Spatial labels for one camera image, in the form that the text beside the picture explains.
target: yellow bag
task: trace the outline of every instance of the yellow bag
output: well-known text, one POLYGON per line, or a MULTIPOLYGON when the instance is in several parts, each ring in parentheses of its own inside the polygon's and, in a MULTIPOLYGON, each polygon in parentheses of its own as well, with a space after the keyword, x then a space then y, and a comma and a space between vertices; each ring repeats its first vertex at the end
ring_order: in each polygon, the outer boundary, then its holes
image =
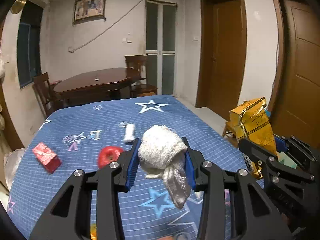
MULTIPOLYGON (((264 111, 266 105, 265 97, 247 101, 229 111, 230 121, 238 141, 247 138, 276 155, 275 138, 264 111)), ((251 174, 258 179, 262 178, 261 169, 248 158, 245 158, 245 161, 251 174)))

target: white roll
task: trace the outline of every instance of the white roll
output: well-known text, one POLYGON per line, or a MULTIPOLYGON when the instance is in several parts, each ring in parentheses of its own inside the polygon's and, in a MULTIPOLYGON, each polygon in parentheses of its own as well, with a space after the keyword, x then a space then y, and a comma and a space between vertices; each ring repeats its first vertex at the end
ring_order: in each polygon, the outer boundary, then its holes
POLYGON ((123 141, 125 143, 127 143, 127 142, 134 141, 134 139, 135 139, 135 137, 134 137, 134 124, 133 123, 129 123, 125 127, 125 135, 124 135, 123 141))

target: blue gripper pad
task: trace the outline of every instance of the blue gripper pad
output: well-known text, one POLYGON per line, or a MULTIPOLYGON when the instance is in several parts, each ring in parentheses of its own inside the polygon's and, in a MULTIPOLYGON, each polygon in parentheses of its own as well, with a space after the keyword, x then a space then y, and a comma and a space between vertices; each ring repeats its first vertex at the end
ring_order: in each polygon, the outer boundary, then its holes
POLYGON ((286 153, 288 151, 288 148, 285 145, 285 141, 284 140, 282 140, 279 137, 275 136, 275 141, 276 141, 276 150, 277 150, 277 152, 286 153))
POLYGON ((192 165, 192 161, 188 151, 186 151, 185 157, 186 157, 186 164, 185 164, 184 170, 186 172, 188 184, 190 185, 192 190, 195 190, 196 189, 195 169, 192 165))
POLYGON ((136 178, 136 174, 139 166, 138 149, 140 145, 141 145, 141 140, 139 139, 127 169, 127 181, 125 183, 125 187, 127 188, 128 191, 133 186, 134 180, 136 178))

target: red box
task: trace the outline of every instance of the red box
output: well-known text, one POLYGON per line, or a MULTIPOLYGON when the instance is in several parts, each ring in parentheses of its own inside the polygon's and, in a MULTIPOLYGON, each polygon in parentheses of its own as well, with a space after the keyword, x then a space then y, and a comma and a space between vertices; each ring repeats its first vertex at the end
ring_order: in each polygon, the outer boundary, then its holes
POLYGON ((48 148, 43 142, 32 149, 38 161, 49 173, 53 173, 61 164, 57 154, 48 148))

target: chair backrest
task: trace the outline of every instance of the chair backrest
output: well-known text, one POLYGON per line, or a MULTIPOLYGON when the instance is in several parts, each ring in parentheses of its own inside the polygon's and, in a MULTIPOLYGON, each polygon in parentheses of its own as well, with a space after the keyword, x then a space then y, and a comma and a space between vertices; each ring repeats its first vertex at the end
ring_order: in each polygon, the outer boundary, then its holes
POLYGON ((148 55, 133 55, 133 56, 125 56, 125 62, 127 64, 127 68, 134 68, 140 74, 140 80, 146 80, 148 83, 148 71, 147 71, 147 61, 148 55), (141 78, 141 72, 143 72, 142 67, 145 67, 146 77, 141 78))
POLYGON ((33 82, 35 85, 35 89, 40 97, 41 103, 44 107, 44 111, 46 115, 49 116, 53 112, 54 93, 49 83, 48 73, 46 72, 40 76, 34 77, 33 82))

